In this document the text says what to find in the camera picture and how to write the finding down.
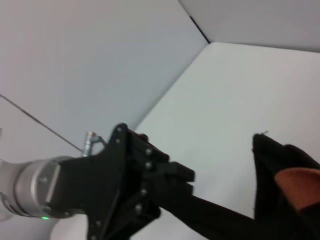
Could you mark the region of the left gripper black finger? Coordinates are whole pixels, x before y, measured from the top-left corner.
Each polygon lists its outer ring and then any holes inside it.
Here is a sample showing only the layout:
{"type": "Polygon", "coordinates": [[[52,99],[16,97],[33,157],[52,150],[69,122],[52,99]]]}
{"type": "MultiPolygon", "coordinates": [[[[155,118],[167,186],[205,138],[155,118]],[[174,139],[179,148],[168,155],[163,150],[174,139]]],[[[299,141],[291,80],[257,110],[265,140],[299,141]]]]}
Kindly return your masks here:
{"type": "Polygon", "coordinates": [[[170,161],[170,156],[149,142],[148,136],[128,130],[131,159],[148,171],[165,171],[166,174],[185,182],[195,181],[195,172],[190,168],[170,161]]]}
{"type": "Polygon", "coordinates": [[[149,175],[119,209],[119,234],[133,236],[158,219],[161,209],[179,215],[193,196],[193,175],[149,175]]]}

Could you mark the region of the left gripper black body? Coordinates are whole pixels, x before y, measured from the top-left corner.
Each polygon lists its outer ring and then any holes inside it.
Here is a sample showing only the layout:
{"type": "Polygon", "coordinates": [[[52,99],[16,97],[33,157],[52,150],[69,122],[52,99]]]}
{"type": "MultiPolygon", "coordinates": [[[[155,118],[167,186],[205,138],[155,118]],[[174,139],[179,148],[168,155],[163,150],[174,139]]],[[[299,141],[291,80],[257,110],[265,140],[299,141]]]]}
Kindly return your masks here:
{"type": "Polygon", "coordinates": [[[107,146],[91,156],[63,160],[48,206],[85,214],[88,240],[128,240],[146,225],[145,162],[139,147],[146,136],[121,123],[107,146]]]}

